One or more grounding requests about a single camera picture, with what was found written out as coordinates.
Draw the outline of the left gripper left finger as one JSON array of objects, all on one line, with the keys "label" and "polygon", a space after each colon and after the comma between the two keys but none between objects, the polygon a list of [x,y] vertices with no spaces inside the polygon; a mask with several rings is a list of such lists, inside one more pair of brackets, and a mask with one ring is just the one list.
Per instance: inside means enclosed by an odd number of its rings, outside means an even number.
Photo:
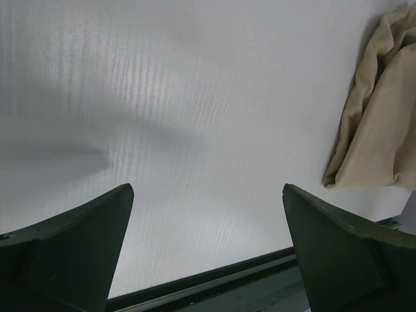
[{"label": "left gripper left finger", "polygon": [[1,235],[2,311],[104,311],[133,208],[120,185]]}]

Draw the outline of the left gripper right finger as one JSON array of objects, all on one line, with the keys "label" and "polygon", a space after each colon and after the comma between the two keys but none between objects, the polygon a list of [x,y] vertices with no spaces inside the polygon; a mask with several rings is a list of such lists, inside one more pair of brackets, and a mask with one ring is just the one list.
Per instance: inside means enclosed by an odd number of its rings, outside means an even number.
[{"label": "left gripper right finger", "polygon": [[286,184],[285,216],[312,311],[414,311],[415,236]]}]

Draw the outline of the beige t shirt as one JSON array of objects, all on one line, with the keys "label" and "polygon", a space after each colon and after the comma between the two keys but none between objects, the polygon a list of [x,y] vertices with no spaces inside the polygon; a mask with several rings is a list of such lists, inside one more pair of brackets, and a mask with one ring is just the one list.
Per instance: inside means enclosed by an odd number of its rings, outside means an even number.
[{"label": "beige t shirt", "polygon": [[415,6],[383,16],[341,116],[327,189],[415,189]]}]

